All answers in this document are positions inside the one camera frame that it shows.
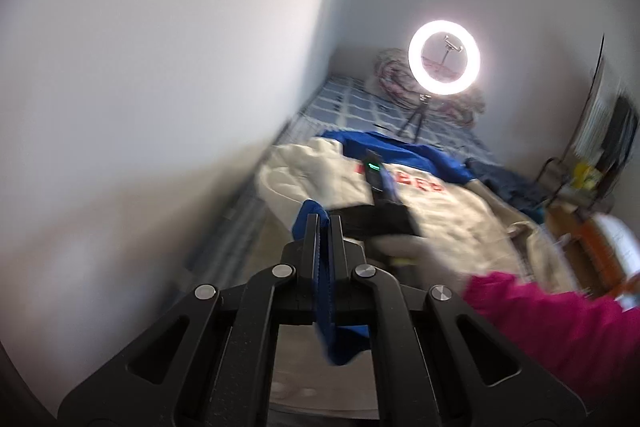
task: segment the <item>black device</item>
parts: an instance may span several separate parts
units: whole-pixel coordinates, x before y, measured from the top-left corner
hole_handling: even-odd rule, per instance
[[[66,427],[265,425],[278,325],[318,320],[331,266],[337,325],[368,325],[380,425],[577,426],[580,399],[459,296],[401,285],[345,241],[339,216],[249,282],[201,285],[63,400]]]

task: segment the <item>mattress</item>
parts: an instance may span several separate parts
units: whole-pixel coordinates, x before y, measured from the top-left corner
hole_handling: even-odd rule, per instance
[[[325,130],[337,129],[395,135],[410,112],[365,92],[363,85],[363,81],[356,78],[329,77],[274,144],[302,144]],[[408,130],[413,137],[415,125],[409,126]],[[474,158],[497,164],[473,131],[433,112],[426,115],[418,143],[433,145],[460,162]],[[265,216],[265,204],[256,193],[254,180],[250,179],[215,223],[205,244],[187,259],[175,278],[175,291],[168,298],[167,305],[199,283],[206,282],[219,288],[239,283]]]

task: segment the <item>blue fabric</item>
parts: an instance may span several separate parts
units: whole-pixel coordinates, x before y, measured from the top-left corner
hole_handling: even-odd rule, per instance
[[[334,323],[334,290],[332,275],[333,260],[326,231],[329,216],[317,201],[306,200],[302,203],[291,233],[296,241],[305,237],[306,217],[309,214],[320,216],[320,250],[316,266],[316,324],[326,346],[328,358],[336,365],[348,363],[359,352],[370,348],[369,328],[366,326],[336,327]]]
[[[384,163],[430,172],[447,183],[465,185],[474,179],[465,166],[431,145],[405,143],[378,132],[325,131],[321,136],[342,143],[342,153],[348,158],[362,160],[367,150],[371,150],[380,155]]]

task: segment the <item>triangular cutout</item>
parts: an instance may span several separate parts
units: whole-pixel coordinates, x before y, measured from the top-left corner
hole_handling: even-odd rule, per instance
[[[184,332],[189,326],[188,317],[179,317],[167,330],[127,365],[134,375],[161,384],[169,371]]]
[[[469,317],[462,315],[457,324],[486,385],[494,385],[518,372],[516,361],[496,346]]]

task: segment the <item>wall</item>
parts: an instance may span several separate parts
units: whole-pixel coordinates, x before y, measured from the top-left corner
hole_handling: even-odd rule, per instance
[[[478,135],[525,174],[564,149],[603,32],[612,68],[629,83],[639,78],[638,0],[348,0],[332,69],[367,76],[380,48],[406,48],[418,27],[441,18],[465,26],[481,50]]]
[[[0,338],[60,399],[326,74],[337,0],[0,0]]]

